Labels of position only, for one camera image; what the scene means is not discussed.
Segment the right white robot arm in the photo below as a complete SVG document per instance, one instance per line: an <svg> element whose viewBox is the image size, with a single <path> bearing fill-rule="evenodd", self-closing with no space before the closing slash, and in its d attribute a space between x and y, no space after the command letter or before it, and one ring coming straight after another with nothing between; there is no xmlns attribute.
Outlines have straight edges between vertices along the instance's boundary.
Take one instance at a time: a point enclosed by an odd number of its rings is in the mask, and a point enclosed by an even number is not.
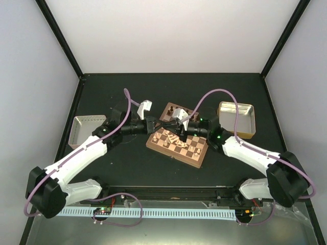
<svg viewBox="0 0 327 245"><path fill-rule="evenodd" d="M204 137L214 151L240 160L265 176L247 179L233 191L233 202L239 206L250 199L273 199L284 207L291 207L297 200L306 198L308 188L314 187L294 154L270 152L249 144L222 128L217 118L185 122L175 119L162 126L182 141L188 136Z"/></svg>

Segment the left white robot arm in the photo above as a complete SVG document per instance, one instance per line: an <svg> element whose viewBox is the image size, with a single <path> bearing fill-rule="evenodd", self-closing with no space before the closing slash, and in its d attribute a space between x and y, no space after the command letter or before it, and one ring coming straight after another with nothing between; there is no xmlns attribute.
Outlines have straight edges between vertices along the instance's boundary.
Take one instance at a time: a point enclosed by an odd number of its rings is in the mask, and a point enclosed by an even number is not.
<svg viewBox="0 0 327 245"><path fill-rule="evenodd" d="M163 126L176 129L188 116L181 108L170 109L172 119L165 122L153 116L145 116L150 108L150 101L139 104L137 118L133 118L130 105L127 111L113 110L110 117L71 153L45 168L32 169L26 189L27 204L32 204L44 217L52 218L64 207L80 201L106 203L110 192L99 179L78 183L71 181L91 163L119 145L125 135L149 135Z"/></svg>

